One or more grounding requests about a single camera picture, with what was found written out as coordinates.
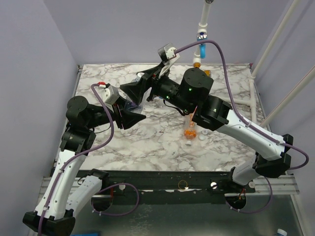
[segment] orange object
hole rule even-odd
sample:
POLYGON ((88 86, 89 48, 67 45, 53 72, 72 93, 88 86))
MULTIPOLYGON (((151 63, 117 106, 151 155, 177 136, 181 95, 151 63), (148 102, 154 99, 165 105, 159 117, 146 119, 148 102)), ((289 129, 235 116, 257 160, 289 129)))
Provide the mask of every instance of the orange object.
POLYGON ((205 70, 204 72, 207 74, 208 77, 211 77, 211 70, 205 70))
POLYGON ((184 136, 187 139, 186 145, 191 146, 192 140, 196 137, 197 131, 195 129, 195 122, 192 121, 193 113, 187 116, 187 121, 184 129, 184 136))
POLYGON ((201 64, 200 63, 198 63, 198 62, 195 62, 194 64, 193 64, 193 67, 197 67, 197 68, 199 68, 201 66, 201 64))

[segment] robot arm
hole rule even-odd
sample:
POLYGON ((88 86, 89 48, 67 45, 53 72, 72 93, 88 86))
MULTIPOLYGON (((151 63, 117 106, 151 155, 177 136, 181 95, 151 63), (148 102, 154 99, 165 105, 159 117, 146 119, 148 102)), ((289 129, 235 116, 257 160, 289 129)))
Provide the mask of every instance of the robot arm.
POLYGON ((173 51, 174 47, 171 44, 161 48, 159 55, 162 63, 142 71, 143 76, 139 82, 121 85, 121 90, 139 104, 144 92, 152 88, 147 101, 159 96, 187 114, 193 113, 196 109, 192 120, 197 125, 229 135, 254 149, 256 156, 253 160, 231 170, 231 180, 237 184, 246 185, 260 175, 278 177, 288 170, 291 157, 286 153, 288 148, 280 144, 285 142, 292 145, 293 137, 271 133, 244 118, 250 125, 279 141, 277 144, 252 130, 249 125, 245 125, 227 102, 209 94, 213 79, 197 67, 186 70, 180 85, 169 79, 169 66, 166 72, 163 68, 167 65, 167 60, 174 59, 173 51))
MULTIPOLYGON (((101 94, 112 119, 120 129, 128 129, 146 117, 131 112, 134 106, 119 96, 115 87, 105 85, 101 94)), ((23 223, 37 232, 40 217, 45 211, 41 229, 45 235, 49 236, 70 235, 75 224, 75 217, 83 206, 95 193, 108 185, 108 173, 93 169, 84 183, 69 196, 75 177, 87 154, 75 158, 62 171, 63 164, 74 155, 89 150, 96 138, 94 130, 91 129, 109 123, 109 119, 103 107, 89 104, 82 96, 71 98, 67 108, 66 117, 69 122, 62 136, 56 169, 35 211, 27 212, 23 218, 23 223), (51 194, 50 202, 45 207, 48 196, 51 194)))

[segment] white marble countertop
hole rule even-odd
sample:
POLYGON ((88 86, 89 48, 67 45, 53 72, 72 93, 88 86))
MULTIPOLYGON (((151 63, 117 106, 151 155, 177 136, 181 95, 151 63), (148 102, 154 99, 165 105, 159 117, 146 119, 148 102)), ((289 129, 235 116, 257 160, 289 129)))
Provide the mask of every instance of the white marble countertop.
MULTIPOLYGON (((91 84, 104 81, 116 87, 131 82, 136 72, 152 68, 155 64, 85 65, 76 95, 87 98, 89 103, 99 105, 91 91, 91 84)), ((175 65, 169 77, 180 84, 189 65, 175 65)), ((202 66, 210 69, 214 84, 211 95, 227 97, 222 66, 202 66)), ((234 98, 249 99, 250 88, 248 66, 228 66, 228 77, 234 98)), ((263 120, 257 100, 257 122, 263 120)), ((238 105, 242 115, 251 119, 250 108, 238 105)), ((185 145, 184 123, 175 109, 164 106, 161 99, 155 99, 143 109, 147 118, 128 130, 120 130, 115 125, 113 140, 104 148, 91 152, 81 166, 81 170, 92 168, 101 170, 134 171, 229 171, 254 155, 254 150, 241 142, 209 130, 206 139, 193 140, 191 147, 185 145)), ((103 125, 96 132, 108 128, 103 125)), ((203 128, 197 126, 198 134, 203 128)), ((110 130, 97 135, 94 145, 104 142, 110 130)))

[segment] black metal frame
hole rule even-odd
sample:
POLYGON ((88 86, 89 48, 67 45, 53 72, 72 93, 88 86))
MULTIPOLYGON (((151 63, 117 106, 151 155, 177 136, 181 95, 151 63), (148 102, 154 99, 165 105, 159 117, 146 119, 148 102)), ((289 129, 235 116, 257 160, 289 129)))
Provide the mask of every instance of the black metal frame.
MULTIPOLYGON (((90 171, 80 170, 77 177, 85 177, 90 171)), ((109 175, 102 188, 115 183, 130 183, 140 193, 139 204, 225 204, 225 193, 240 193, 243 188, 253 193, 248 185, 240 186, 230 180, 231 172, 169 172, 169 171, 106 171, 109 175), (182 191, 188 187, 191 191, 182 191)), ((134 190, 114 188, 114 205, 135 203, 134 190)), ((104 204, 110 199, 104 198, 104 204)))

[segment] white pipe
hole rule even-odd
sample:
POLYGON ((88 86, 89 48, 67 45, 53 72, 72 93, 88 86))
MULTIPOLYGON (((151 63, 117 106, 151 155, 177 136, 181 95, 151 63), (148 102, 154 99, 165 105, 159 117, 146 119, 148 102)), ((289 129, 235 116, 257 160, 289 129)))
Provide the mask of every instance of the white pipe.
POLYGON ((288 93, 288 95, 279 103, 279 105, 267 116, 261 123, 261 127, 266 127, 273 118, 283 110, 283 108, 292 101, 293 98, 315 77, 315 66, 303 77, 303 79, 288 93))
POLYGON ((254 86, 254 80, 250 79, 250 92, 251 92, 251 112, 252 112, 252 122, 257 124, 257 113, 256 113, 256 97, 255 97, 255 86, 254 86))
MULTIPOLYGON (((231 102, 229 97, 219 97, 219 98, 224 100, 224 101, 226 101, 226 102, 231 102)), ((243 100, 243 99, 237 99, 237 98, 234 98, 233 100, 237 104, 242 104, 242 105, 247 105, 247 106, 251 105, 251 101, 250 100, 243 100)))
POLYGON ((201 20, 199 23, 201 27, 207 27, 208 25, 208 16, 209 16, 210 7, 211 7, 211 3, 207 3, 207 1, 204 0, 202 13, 201 13, 201 20))
POLYGON ((256 75, 258 73, 258 70, 260 69, 260 67, 262 66, 262 64, 264 63, 265 59, 267 58, 268 54, 270 53, 270 50, 272 49, 272 47, 274 46, 276 40, 278 39, 279 35, 281 34, 282 30, 284 29, 286 23, 288 22, 291 14, 293 13, 295 7, 297 6, 297 4, 300 2, 300 0, 293 0, 293 3, 291 4, 290 8, 288 9, 288 11, 286 12, 284 18, 282 19, 279 27, 277 28, 274 36, 272 37, 272 39, 270 40, 270 43, 268 44, 265 52, 263 53, 262 57, 260 58, 257 66, 255 67, 254 71, 252 72, 251 78, 254 79, 256 78, 256 75))
MULTIPOLYGON (((201 20, 199 22, 198 25, 198 32, 205 32, 207 33, 207 26, 208 26, 208 16, 209 16, 209 12, 210 12, 210 7, 211 7, 211 3, 213 1, 210 0, 204 0, 203 2, 203 8, 202 8, 202 13, 201 13, 201 20)), ((201 58, 200 58, 200 48, 199 45, 196 46, 196 50, 193 54, 193 60, 192 63, 199 63, 201 64, 201 58)))

